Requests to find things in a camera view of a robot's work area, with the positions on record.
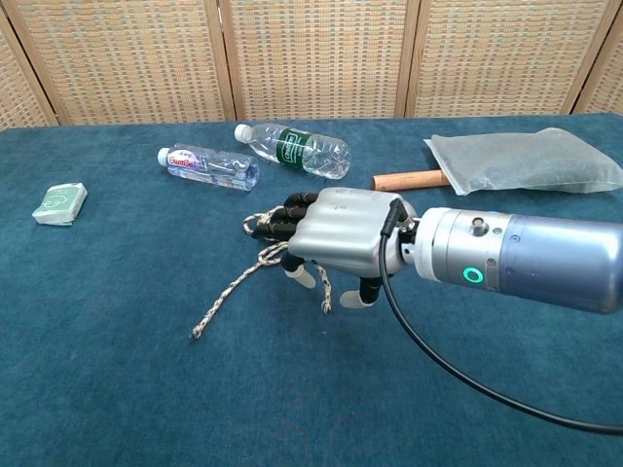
green led ring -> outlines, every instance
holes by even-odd
[[[471,282],[472,284],[480,284],[483,280],[485,280],[483,273],[476,268],[465,268],[463,270],[463,277],[467,282]]]

bottle cap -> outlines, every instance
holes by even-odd
[[[168,154],[169,149],[170,148],[162,148],[158,152],[158,162],[160,163],[162,167],[166,167],[166,155]]]
[[[236,126],[234,137],[240,143],[248,144],[251,141],[251,127],[249,125]]]

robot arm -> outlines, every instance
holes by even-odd
[[[450,208],[418,218],[398,194],[329,188],[290,197],[263,229],[288,239],[287,275],[313,287],[305,262],[351,273],[359,289],[340,303],[371,306],[382,285],[380,231],[396,199],[405,216],[387,242],[389,274],[411,266],[425,279],[553,305],[601,313],[621,305],[623,225]]]

black cable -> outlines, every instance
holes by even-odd
[[[543,420],[556,423],[558,425],[563,425],[567,428],[572,428],[575,430],[588,431],[591,433],[599,433],[603,435],[611,435],[611,436],[623,436],[623,426],[616,425],[602,425],[599,423],[592,423],[588,421],[576,420],[573,418],[567,418],[565,416],[556,415],[554,413],[549,413],[538,409],[536,407],[530,406],[523,402],[512,399],[508,396],[505,396],[493,389],[490,389],[486,385],[478,382],[476,379],[466,375],[458,368],[454,367],[450,362],[444,359],[441,355],[439,355],[435,350],[433,350],[423,338],[413,329],[407,318],[402,313],[400,309],[400,305],[396,301],[396,298],[393,294],[393,290],[391,289],[391,284],[389,283],[389,276],[387,274],[387,257],[386,257],[386,248],[387,241],[391,236],[391,232],[393,227],[390,229],[390,226],[395,226],[398,221],[398,216],[400,215],[400,206],[393,205],[392,208],[387,214],[387,218],[385,220],[385,225],[383,230],[381,231],[381,244],[379,245],[379,265],[381,267],[381,281],[383,282],[383,288],[385,289],[385,294],[387,296],[387,300],[389,301],[389,306],[391,306],[391,310],[393,314],[396,316],[404,330],[407,332],[409,337],[418,345],[418,347],[423,350],[423,352],[428,355],[437,365],[450,373],[453,377],[458,378],[468,386],[476,389],[482,394],[504,404],[512,409],[518,410],[523,413],[527,413],[532,416],[536,416]]]

table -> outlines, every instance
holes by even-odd
[[[241,222],[298,191],[368,188],[376,173],[434,168],[432,134],[557,126],[623,162],[614,114],[285,122],[345,139],[348,176],[271,162],[250,193],[172,177],[175,142],[252,154],[237,123],[63,126],[0,133],[0,464],[618,465],[623,441],[512,411],[436,367],[385,300],[348,310],[357,281],[329,271],[334,309],[280,267],[262,268],[202,338],[191,329],[266,243]],[[72,227],[31,217],[52,185],[83,182]],[[528,190],[435,206],[623,222],[623,191]],[[595,315],[394,278],[401,304],[442,355],[509,396],[568,416],[623,423],[623,314]]]

